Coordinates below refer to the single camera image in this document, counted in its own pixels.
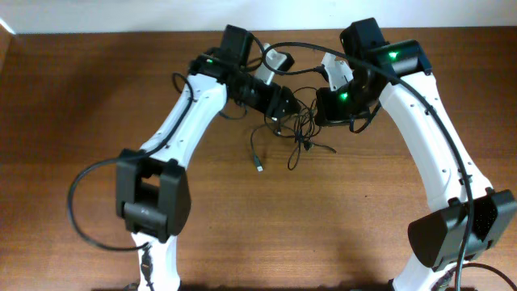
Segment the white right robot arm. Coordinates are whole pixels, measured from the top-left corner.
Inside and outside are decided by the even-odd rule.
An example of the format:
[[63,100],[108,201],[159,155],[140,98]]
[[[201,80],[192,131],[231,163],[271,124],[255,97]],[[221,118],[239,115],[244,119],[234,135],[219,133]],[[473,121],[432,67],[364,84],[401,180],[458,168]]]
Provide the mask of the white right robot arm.
[[431,63],[416,40],[389,43],[375,19],[341,32],[343,61],[323,59],[328,86],[317,91],[319,126],[368,126],[379,110],[395,122],[418,168],[430,213],[409,224],[411,257],[390,290],[445,290],[494,247],[516,214],[470,158],[442,104]]

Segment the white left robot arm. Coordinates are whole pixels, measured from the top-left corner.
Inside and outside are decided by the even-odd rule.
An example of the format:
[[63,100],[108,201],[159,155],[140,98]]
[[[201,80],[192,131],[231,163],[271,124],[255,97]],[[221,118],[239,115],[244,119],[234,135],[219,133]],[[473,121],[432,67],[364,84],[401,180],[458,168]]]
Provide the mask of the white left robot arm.
[[294,60],[268,44],[251,74],[246,63],[254,36],[226,26],[219,46],[201,53],[188,68],[178,102],[139,150],[122,150],[116,164],[116,214],[137,246],[140,280],[130,290],[177,290],[179,233],[191,211],[187,168],[212,120],[229,99],[279,120],[300,111],[293,93],[273,83],[277,70]]

